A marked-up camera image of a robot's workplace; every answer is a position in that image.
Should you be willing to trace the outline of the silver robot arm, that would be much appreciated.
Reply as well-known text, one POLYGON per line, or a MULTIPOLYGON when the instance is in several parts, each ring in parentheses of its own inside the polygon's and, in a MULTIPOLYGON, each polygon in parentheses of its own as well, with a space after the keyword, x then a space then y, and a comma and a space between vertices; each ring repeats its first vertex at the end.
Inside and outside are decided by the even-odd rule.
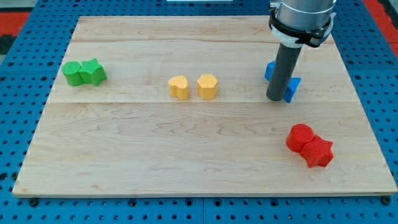
POLYGON ((269 27, 282 45, 319 47, 333 28, 336 0, 272 0, 269 27))

